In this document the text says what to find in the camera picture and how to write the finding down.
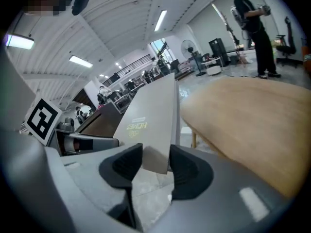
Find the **ceiling light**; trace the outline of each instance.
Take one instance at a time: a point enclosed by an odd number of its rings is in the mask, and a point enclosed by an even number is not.
[[[166,15],[166,13],[167,13],[167,10],[163,10],[163,11],[161,12],[159,21],[157,21],[157,24],[156,24],[156,27],[155,27],[155,31],[158,31],[158,30],[160,29],[161,24],[162,24],[162,22],[163,22],[163,20],[164,20],[164,17],[165,17],[165,15]]]
[[[35,41],[29,37],[8,34],[5,45],[29,50],[33,47],[34,43]]]
[[[69,59],[69,61],[71,61],[71,62],[74,62],[74,63],[77,63],[77,64],[80,64],[80,65],[82,65],[82,66],[84,66],[84,67],[87,67],[87,68],[91,68],[92,66],[93,66],[93,64],[91,64],[91,63],[89,63],[89,62],[87,62],[87,61],[85,61],[85,60],[82,60],[82,59],[80,59],[80,58],[78,58],[78,57],[76,57],[76,56],[71,56],[71,58]]]

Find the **sneaker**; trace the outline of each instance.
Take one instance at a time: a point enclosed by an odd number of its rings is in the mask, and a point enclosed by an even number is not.
[[[272,78],[280,78],[281,77],[281,74],[275,72],[275,73],[272,73],[272,72],[268,72],[268,76],[269,77],[272,77]]]
[[[267,76],[266,75],[259,75],[258,74],[258,78],[260,78],[260,79],[263,79],[263,80],[267,80],[268,78],[267,78]]]

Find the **black chair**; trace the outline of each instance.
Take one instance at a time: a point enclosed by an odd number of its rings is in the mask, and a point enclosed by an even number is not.
[[[206,53],[202,56],[202,62],[204,61],[203,58],[205,59],[205,61],[208,60],[209,59],[209,53]]]
[[[297,62],[295,60],[291,60],[288,57],[292,54],[296,53],[296,47],[294,44],[294,38],[293,38],[293,32],[292,32],[292,26],[291,26],[291,22],[288,19],[288,17],[285,18],[285,23],[287,24],[287,29],[288,29],[288,43],[289,46],[287,46],[286,41],[284,39],[285,35],[283,34],[278,34],[277,35],[277,39],[279,39],[281,41],[281,46],[277,46],[276,49],[280,52],[282,52],[283,56],[285,56],[285,58],[280,58],[277,59],[277,62],[282,63],[282,66],[285,64],[292,64],[295,66],[295,68],[297,68]]]

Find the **wooden tabletop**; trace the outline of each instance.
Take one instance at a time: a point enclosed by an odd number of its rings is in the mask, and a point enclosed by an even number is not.
[[[210,147],[287,197],[311,164],[311,91],[271,80],[223,78],[187,98],[181,116]]]

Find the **railing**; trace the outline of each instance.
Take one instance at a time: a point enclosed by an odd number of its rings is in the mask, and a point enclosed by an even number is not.
[[[144,57],[142,57],[139,60],[136,60],[135,62],[133,62],[132,64],[128,65],[127,67],[123,68],[122,70],[120,70],[119,72],[117,72],[117,74],[119,75],[119,77],[121,78],[122,76],[128,74],[129,72],[141,67],[142,65],[146,64],[146,63],[151,63],[151,57],[150,55],[146,55]],[[112,85],[111,78],[107,79],[105,82],[103,82],[103,84],[107,87],[109,87],[110,85]]]

